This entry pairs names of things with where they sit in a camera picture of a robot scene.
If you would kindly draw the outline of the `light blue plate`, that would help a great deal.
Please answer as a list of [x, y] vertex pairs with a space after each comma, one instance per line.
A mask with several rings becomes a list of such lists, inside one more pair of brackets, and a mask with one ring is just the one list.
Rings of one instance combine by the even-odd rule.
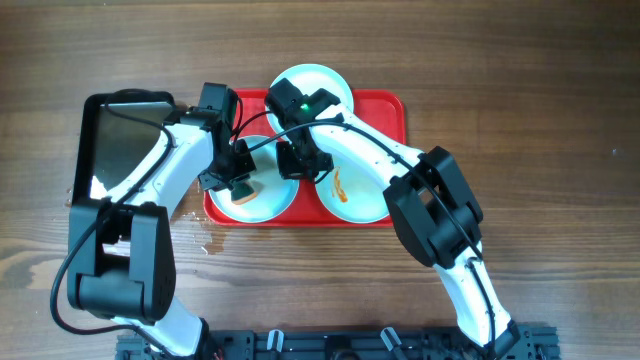
[[299, 182], [281, 177], [277, 165], [276, 142], [252, 151], [251, 157], [256, 170], [250, 173], [248, 184], [254, 189], [256, 197], [236, 205], [231, 201], [229, 190], [209, 191], [205, 199], [212, 202], [209, 209], [217, 217], [225, 215], [240, 223], [262, 223], [281, 215], [295, 199]]
[[354, 96], [346, 80], [335, 70], [321, 64], [295, 65], [280, 73], [269, 88], [284, 79], [288, 80], [303, 95], [311, 96], [323, 88], [339, 98], [340, 103], [322, 111], [315, 117], [316, 121], [329, 121], [338, 114], [344, 114], [344, 111], [347, 111], [347, 116], [343, 121], [348, 124], [352, 123], [355, 107]]
[[382, 189], [354, 165], [336, 165], [315, 189], [324, 208], [345, 222], [371, 224], [389, 215]]

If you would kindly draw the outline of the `green orange sponge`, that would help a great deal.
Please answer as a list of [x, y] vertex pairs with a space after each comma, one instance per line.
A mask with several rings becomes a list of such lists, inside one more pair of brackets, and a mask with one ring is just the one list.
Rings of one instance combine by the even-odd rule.
[[245, 204], [257, 197], [257, 191], [250, 181], [237, 182], [230, 192], [230, 200], [235, 205]]

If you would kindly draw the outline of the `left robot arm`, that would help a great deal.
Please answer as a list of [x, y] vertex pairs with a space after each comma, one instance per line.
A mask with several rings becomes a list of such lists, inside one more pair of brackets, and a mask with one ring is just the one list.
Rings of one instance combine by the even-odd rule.
[[155, 359], [219, 359], [207, 322], [176, 298], [170, 219], [193, 182], [252, 200], [255, 165], [235, 122], [237, 93], [203, 86], [194, 107], [164, 91], [94, 94], [84, 105], [69, 252], [52, 289], [70, 305], [130, 330]]

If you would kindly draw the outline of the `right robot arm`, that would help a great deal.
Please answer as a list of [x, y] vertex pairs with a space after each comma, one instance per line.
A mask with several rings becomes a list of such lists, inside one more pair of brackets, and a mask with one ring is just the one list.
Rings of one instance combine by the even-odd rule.
[[486, 358], [504, 356], [519, 335], [486, 271], [483, 213], [453, 156], [439, 146], [425, 152], [393, 140], [324, 88], [305, 94], [283, 78], [270, 86], [265, 105], [278, 123], [280, 175], [322, 178], [333, 156], [347, 158], [381, 187], [401, 244], [439, 274], [460, 331]]

